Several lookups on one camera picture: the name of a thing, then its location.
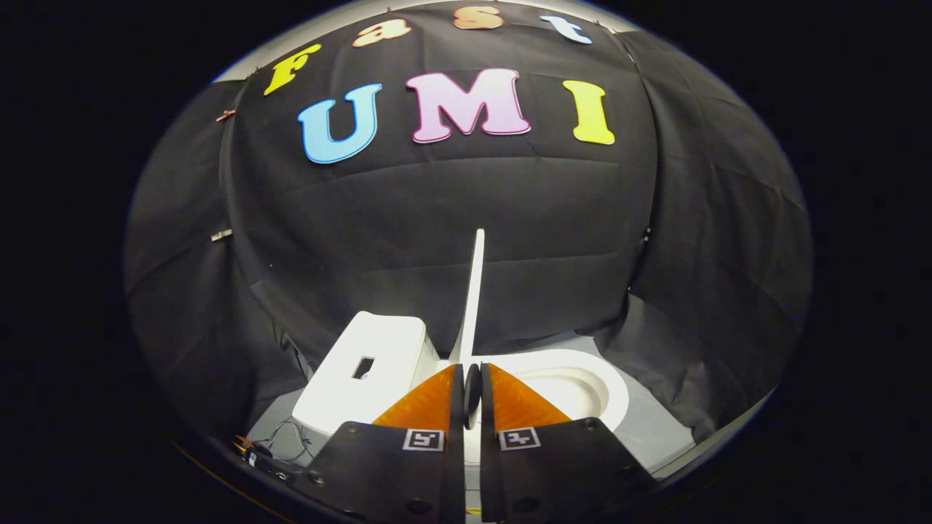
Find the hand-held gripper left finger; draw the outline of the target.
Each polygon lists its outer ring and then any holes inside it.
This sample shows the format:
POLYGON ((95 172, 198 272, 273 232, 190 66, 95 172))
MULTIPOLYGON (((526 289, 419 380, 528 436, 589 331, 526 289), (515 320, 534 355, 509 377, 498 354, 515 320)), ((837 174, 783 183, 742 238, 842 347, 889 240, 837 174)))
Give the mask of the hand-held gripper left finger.
POLYGON ((341 424, 289 486, 339 523, 462 523, 464 416, 463 366, 446 366, 382 421, 341 424))

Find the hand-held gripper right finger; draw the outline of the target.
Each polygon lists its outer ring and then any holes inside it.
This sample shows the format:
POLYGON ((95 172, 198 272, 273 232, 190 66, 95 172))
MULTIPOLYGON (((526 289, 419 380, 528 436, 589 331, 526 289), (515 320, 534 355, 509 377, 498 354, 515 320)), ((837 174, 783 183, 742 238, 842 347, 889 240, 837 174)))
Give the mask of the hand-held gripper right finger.
POLYGON ((483 520, 639 520, 659 482, 600 418, 572 420, 490 362, 481 365, 481 378, 483 520))

